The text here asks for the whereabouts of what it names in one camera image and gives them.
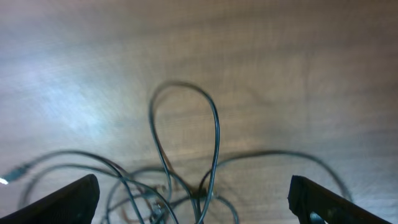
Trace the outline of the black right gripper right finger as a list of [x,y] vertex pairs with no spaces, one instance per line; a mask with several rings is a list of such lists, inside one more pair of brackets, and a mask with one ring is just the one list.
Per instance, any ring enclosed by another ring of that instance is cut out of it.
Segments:
[[290,211],[298,218],[300,223],[389,223],[312,180],[299,175],[294,175],[291,178],[288,202]]

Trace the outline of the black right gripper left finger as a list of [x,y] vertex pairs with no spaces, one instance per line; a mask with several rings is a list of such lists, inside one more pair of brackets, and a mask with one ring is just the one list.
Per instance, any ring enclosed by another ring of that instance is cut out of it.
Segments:
[[1,218],[1,224],[90,224],[100,199],[98,179],[88,174]]

